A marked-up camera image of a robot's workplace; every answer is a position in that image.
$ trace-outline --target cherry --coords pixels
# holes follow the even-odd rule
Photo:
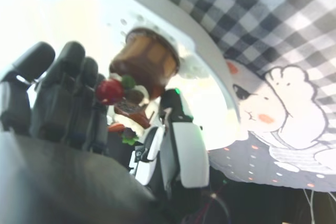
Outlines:
[[[121,82],[111,79],[103,80],[96,89],[97,100],[104,105],[114,105],[120,102],[124,96]]]

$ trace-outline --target robotic hand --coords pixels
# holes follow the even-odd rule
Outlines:
[[[133,173],[150,193],[104,157],[107,107],[94,95],[104,79],[97,63],[76,42],[54,58],[40,42],[0,74],[0,164],[10,164],[0,168],[0,198],[11,198],[0,203],[0,222],[164,224],[195,211],[208,159],[179,91],[162,95],[156,124],[134,152]],[[45,71],[31,110],[27,90]]]

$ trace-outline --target white cartoon print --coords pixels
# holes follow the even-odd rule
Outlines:
[[[336,141],[319,141],[327,121],[314,102],[307,74],[288,66],[274,68],[262,79],[240,63],[227,63],[239,100],[239,140],[247,140],[248,132],[255,135],[286,170],[336,174]]]

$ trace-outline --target gray checkered fabric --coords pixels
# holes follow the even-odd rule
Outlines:
[[[336,159],[330,160],[336,156],[336,0],[170,1],[210,34],[226,59],[245,66],[260,82],[267,84],[265,75],[274,68],[301,69],[303,81],[314,89],[308,100],[320,108],[326,122],[308,147],[268,144],[248,130],[248,140],[211,151],[212,165],[237,181],[336,191]],[[272,132],[279,142],[286,123]],[[310,120],[306,131],[312,127]]]

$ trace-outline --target tablecloth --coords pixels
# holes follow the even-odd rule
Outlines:
[[[233,76],[242,130],[211,165],[236,181],[336,191],[336,0],[170,1]]]

